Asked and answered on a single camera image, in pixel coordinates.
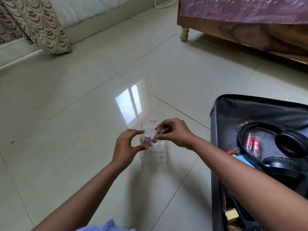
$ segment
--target wooden bed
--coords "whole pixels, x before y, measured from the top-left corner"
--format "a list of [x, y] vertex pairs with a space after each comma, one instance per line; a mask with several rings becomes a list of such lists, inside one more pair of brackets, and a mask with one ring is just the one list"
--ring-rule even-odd
[[179, 0], [177, 24], [182, 27], [181, 41], [188, 39], [191, 28], [308, 64], [307, 24], [250, 24], [185, 17], [181, 16], [181, 0]]

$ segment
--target patterned curtain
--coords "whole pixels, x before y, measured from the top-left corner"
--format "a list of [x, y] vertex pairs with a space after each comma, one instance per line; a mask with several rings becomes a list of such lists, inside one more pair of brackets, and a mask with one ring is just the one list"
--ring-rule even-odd
[[22, 37], [47, 54], [72, 51], [50, 0], [0, 0], [0, 44]]

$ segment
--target bed leg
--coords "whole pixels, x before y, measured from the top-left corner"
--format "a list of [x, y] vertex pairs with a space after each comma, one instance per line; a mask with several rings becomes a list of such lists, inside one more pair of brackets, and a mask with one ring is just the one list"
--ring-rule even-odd
[[188, 39], [188, 32], [189, 32], [189, 28], [188, 27], [182, 27], [182, 34], [180, 35], [181, 41], [187, 41], [187, 39]]

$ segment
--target black suitcase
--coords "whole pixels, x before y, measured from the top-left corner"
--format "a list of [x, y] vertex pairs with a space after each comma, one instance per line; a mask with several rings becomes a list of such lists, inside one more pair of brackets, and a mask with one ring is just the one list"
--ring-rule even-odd
[[[300, 128], [300, 133], [308, 136], [308, 106], [299, 103], [274, 100], [268, 98], [225, 94], [218, 97], [210, 113], [211, 143], [224, 151], [236, 146], [237, 132], [234, 127], [244, 120], [262, 121], [281, 126], [285, 129]], [[262, 150], [262, 158], [269, 156], [286, 157], [274, 145], [271, 149]], [[295, 191], [307, 199], [308, 179], [302, 181]], [[212, 172], [212, 220], [213, 231], [227, 231], [227, 220], [223, 211], [223, 201], [226, 206], [234, 207], [239, 214], [239, 227], [242, 230], [257, 231], [260, 226], [240, 205], [236, 198], [224, 187]]]

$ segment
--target black headphones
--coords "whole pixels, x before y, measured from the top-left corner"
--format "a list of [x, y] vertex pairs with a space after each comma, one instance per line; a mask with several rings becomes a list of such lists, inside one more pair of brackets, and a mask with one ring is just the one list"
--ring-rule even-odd
[[308, 138], [294, 130], [284, 130], [273, 124], [265, 122], [250, 122], [244, 125], [237, 135], [237, 146], [243, 157], [252, 165], [260, 165], [270, 176], [284, 185], [295, 189], [299, 182], [306, 179], [302, 165], [292, 159], [272, 156], [259, 161], [245, 149], [246, 134], [252, 128], [262, 128], [276, 134], [275, 144], [282, 153], [291, 158], [304, 158], [308, 156]]

